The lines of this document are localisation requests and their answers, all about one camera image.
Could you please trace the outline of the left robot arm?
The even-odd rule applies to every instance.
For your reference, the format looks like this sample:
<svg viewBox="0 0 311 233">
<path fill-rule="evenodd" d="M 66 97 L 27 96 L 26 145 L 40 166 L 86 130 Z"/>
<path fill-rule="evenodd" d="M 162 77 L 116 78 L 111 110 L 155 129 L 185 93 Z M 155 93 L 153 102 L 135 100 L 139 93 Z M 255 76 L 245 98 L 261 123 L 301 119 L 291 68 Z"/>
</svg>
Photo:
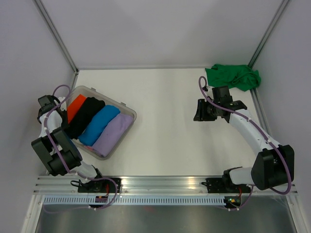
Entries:
<svg viewBox="0 0 311 233">
<path fill-rule="evenodd" d="M 49 174 L 79 176 L 89 182 L 89 187 L 95 192 L 102 192 L 106 180 L 97 168 L 83 162 L 77 147 L 64 131 L 68 125 L 67 110 L 62 108 L 65 100 L 53 95 L 38 99 L 37 120 L 41 124 L 41 133 L 31 146 Z"/>
</svg>

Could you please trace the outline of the black t shirt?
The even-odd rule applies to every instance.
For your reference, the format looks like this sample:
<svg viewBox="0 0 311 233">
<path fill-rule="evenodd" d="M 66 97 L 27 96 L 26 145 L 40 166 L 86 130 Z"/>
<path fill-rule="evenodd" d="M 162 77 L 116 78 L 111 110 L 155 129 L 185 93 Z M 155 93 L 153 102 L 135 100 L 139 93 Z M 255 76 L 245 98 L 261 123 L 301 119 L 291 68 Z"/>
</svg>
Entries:
<svg viewBox="0 0 311 233">
<path fill-rule="evenodd" d="M 77 139 L 86 129 L 92 118 L 105 107 L 103 100 L 86 97 L 86 100 L 65 130 L 70 139 Z"/>
</svg>

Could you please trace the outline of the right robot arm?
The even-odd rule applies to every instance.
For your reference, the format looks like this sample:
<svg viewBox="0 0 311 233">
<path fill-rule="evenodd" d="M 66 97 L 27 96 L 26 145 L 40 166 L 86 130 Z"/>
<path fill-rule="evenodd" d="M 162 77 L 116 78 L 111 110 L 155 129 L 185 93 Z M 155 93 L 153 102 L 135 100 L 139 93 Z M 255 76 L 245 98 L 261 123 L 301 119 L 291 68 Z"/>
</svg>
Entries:
<svg viewBox="0 0 311 233">
<path fill-rule="evenodd" d="M 212 89 L 213 97 L 197 101 L 194 121 L 224 119 L 235 128 L 251 147 L 256 159 L 252 167 L 235 167 L 223 173 L 222 187 L 232 192 L 239 185 L 253 185 L 259 190 L 272 189 L 287 184 L 282 194 L 289 193 L 294 180 L 294 150 L 281 145 L 253 119 L 247 106 L 233 100 L 227 86 Z"/>
</svg>

